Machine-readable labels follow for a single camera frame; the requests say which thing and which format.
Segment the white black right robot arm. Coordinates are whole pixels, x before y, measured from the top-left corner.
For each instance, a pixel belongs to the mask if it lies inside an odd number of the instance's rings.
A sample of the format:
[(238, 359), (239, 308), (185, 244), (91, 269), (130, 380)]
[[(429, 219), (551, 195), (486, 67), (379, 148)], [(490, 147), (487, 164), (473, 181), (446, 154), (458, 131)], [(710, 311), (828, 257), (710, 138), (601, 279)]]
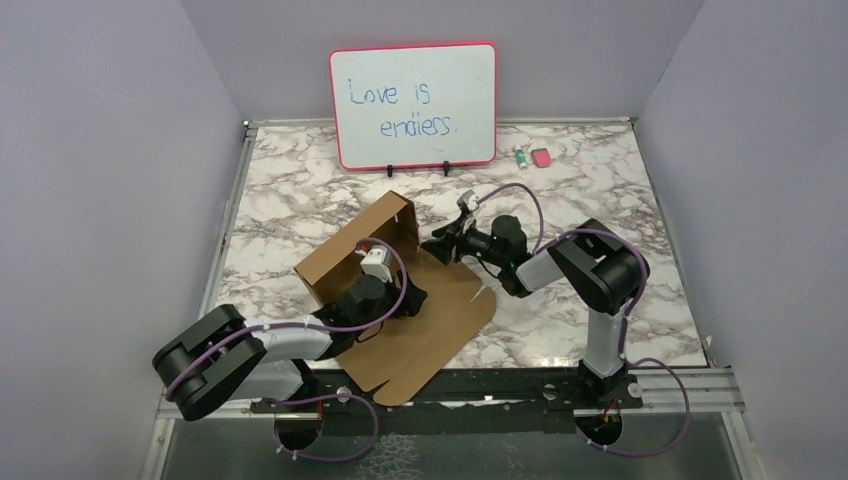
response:
[(528, 248), (520, 221), (501, 215), (489, 232), (470, 214), (433, 231), (423, 249), (443, 264), (473, 257), (498, 268), (509, 295), (525, 298), (566, 280), (588, 312), (588, 337), (577, 367), (577, 393), (587, 405), (612, 399), (627, 372), (626, 328), (650, 275), (644, 256), (602, 223), (590, 219), (535, 251)]

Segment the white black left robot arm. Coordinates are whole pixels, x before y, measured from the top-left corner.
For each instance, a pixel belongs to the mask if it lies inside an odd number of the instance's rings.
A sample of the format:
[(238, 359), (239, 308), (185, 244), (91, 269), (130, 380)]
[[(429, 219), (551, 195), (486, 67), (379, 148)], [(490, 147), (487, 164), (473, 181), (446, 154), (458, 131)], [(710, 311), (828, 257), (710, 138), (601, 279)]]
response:
[(395, 283), (363, 274), (339, 300), (279, 323), (250, 321), (222, 304), (163, 346), (152, 367), (187, 421), (236, 398), (279, 399), (302, 410), (315, 387), (306, 361), (345, 353), (368, 328), (416, 316), (427, 298), (408, 277)]

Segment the brown cardboard box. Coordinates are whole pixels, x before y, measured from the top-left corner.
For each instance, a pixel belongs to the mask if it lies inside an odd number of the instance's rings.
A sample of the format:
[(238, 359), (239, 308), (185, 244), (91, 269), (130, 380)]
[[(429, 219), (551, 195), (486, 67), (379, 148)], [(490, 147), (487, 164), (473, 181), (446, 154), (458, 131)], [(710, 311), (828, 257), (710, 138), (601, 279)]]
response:
[(493, 318), (495, 293), (462, 263), (420, 247), (414, 203), (389, 191), (295, 271), (346, 335), (335, 359), (382, 406), (410, 401)]

